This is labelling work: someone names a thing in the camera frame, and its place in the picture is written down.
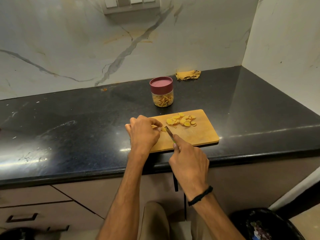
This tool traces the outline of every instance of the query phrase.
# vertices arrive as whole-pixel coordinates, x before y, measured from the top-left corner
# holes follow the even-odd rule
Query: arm
[[[209,160],[198,147],[193,147],[177,135],[173,135],[174,154],[169,160],[174,175],[179,181],[188,201],[202,194],[209,186],[207,173]],[[210,193],[193,205],[207,224],[216,240],[245,240],[223,212],[214,194]]]
[[[143,166],[151,148],[160,137],[162,124],[140,115],[131,118],[125,128],[130,136],[131,151],[118,192],[110,207],[97,240],[136,240],[139,226],[139,190]]]

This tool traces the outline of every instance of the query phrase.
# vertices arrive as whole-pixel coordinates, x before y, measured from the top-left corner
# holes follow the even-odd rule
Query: left hand
[[[131,118],[130,124],[126,124],[125,128],[131,139],[131,152],[142,154],[150,153],[150,150],[158,142],[160,138],[162,123],[154,118],[147,118],[139,115],[139,117]]]

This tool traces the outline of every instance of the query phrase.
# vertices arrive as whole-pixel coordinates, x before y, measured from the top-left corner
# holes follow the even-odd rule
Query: forearm
[[[194,209],[205,221],[216,240],[245,240],[223,212],[212,193],[194,204]]]
[[[98,235],[98,240],[137,239],[139,191],[143,165],[136,161],[145,156],[147,155],[130,152],[122,182]]]

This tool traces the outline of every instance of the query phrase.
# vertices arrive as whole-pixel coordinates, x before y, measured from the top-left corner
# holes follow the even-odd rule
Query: glass jar
[[[156,77],[150,81],[153,103],[158,107],[168,107],[174,102],[174,86],[171,77]]]

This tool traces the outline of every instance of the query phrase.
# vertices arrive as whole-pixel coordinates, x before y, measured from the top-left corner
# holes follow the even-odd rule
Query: hand
[[[176,143],[173,144],[174,154],[169,164],[186,197],[191,201],[208,188],[209,160],[200,148],[193,147],[178,135],[173,137]]]
[[[137,119],[131,118],[130,124],[125,125],[131,140],[131,151],[147,154],[148,157],[150,150],[158,142],[161,127],[162,123],[154,118],[142,115]]]

